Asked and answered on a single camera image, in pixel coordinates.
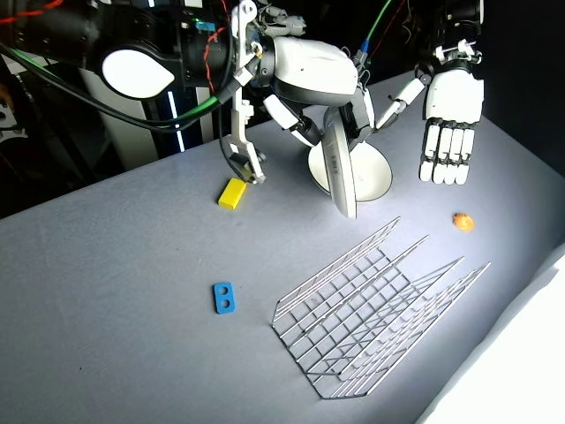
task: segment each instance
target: white robotic hand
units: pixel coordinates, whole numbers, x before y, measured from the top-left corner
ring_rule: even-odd
[[[466,69],[435,76],[426,101],[426,136],[419,177],[436,184],[464,184],[480,120],[484,84]]]

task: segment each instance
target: dish rack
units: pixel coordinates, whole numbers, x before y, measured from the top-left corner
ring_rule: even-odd
[[[324,399],[373,392],[419,339],[477,281],[490,262],[442,290],[463,257],[417,280],[397,266],[428,236],[395,258],[380,245],[388,223],[276,304],[271,326]]]

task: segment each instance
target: white light strip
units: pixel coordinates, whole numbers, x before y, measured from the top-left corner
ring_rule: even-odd
[[[173,118],[178,117],[177,115],[177,106],[175,104],[175,98],[173,97],[173,92],[168,91],[167,95],[169,95],[169,104],[170,104],[170,111],[173,114]],[[183,134],[180,131],[177,131],[177,139],[178,139],[178,146],[180,147],[180,151],[185,151],[185,141],[183,140]]]

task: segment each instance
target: yellow sponge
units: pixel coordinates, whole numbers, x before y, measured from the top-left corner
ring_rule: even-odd
[[[234,210],[239,201],[241,201],[241,197],[244,195],[246,188],[247,184],[241,179],[232,178],[228,185],[226,185],[226,188],[218,201],[218,205],[229,210]]]

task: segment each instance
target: green cable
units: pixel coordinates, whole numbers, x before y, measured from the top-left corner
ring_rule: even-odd
[[[17,49],[12,49],[11,50],[16,56],[20,57],[21,59],[25,60],[26,62],[28,62],[29,64],[35,66],[36,68],[41,68],[43,71],[45,71],[46,73],[48,73],[49,75],[51,75],[54,78],[57,78],[60,81],[63,81],[62,79],[60,79],[58,76],[56,76],[53,72],[51,72],[49,69],[47,69],[45,66],[43,66],[42,64],[39,64],[37,62],[35,62],[31,57],[29,57],[28,55],[26,55],[26,53],[24,53],[21,50],[17,50]],[[213,95],[211,97],[209,97],[207,100],[205,100],[204,102],[202,102],[201,104],[199,104],[198,106],[195,106],[194,108],[186,111],[185,113],[183,113],[182,115],[180,115],[177,118],[173,118],[173,119],[166,119],[163,122],[165,123],[172,123],[175,124],[177,123],[179,120],[183,120],[189,117],[193,117],[195,115],[198,115],[199,113],[201,113],[202,111],[211,108],[212,106],[214,106],[216,103],[218,103],[218,98]]]
[[[376,29],[377,25],[379,25],[380,20],[382,19],[382,15],[384,15],[385,10],[388,8],[388,6],[392,3],[392,0],[387,0],[387,2],[385,3],[384,6],[382,6],[382,9],[380,9],[380,13],[379,16],[377,16],[377,19],[374,21],[373,26],[371,27],[371,31],[369,31],[369,35],[367,35],[367,40],[371,40],[371,37],[373,36],[374,30]]]

